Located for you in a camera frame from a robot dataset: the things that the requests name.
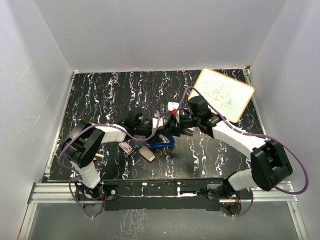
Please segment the staple strip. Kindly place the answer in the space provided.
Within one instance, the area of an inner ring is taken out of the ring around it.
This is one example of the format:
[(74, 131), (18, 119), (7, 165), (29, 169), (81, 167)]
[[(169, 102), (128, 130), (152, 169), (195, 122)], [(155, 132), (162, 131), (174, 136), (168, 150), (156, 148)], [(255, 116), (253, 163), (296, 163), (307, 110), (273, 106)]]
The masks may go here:
[(144, 157), (150, 163), (156, 158), (154, 153), (146, 146), (143, 146), (139, 150), (139, 153), (142, 157)]

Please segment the red staple box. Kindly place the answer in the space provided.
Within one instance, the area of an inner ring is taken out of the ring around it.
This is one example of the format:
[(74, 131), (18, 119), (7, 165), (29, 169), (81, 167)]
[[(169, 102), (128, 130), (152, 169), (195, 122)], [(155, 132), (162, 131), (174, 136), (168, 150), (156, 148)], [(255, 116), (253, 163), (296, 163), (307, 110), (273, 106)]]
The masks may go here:
[(127, 142), (120, 142), (118, 146), (127, 154), (129, 155), (132, 151), (133, 148), (127, 143)]

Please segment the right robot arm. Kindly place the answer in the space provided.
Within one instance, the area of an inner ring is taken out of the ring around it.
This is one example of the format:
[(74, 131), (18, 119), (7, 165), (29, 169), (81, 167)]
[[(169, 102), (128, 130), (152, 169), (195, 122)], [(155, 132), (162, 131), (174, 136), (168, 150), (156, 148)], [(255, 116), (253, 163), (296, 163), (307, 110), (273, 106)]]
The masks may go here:
[(172, 135), (186, 134), (197, 127), (216, 140), (222, 141), (250, 160), (250, 168), (232, 173), (222, 181), (217, 191), (233, 199), (241, 190), (257, 188), (268, 192), (293, 173), (284, 147), (275, 140), (249, 135), (237, 127), (229, 127), (218, 115), (212, 113), (202, 96), (190, 98), (188, 108), (180, 108), (177, 102), (169, 102), (170, 118), (165, 127)]

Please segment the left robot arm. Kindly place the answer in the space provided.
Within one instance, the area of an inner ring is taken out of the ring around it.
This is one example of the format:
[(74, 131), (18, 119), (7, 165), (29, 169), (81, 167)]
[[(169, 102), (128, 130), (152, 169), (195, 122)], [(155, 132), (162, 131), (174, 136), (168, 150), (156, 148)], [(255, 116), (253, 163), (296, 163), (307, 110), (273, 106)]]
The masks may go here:
[(100, 185), (101, 177), (93, 163), (100, 145), (123, 143), (126, 137), (137, 142), (147, 142), (160, 129), (161, 115), (158, 110), (155, 111), (155, 120), (155, 126), (148, 126), (143, 131), (138, 130), (134, 124), (91, 124), (80, 121), (62, 144), (58, 164), (62, 168), (71, 169), (62, 163), (62, 160), (67, 158), (78, 176), (75, 180), (86, 186), (85, 192), (91, 199), (97, 200), (103, 195), (104, 189)]

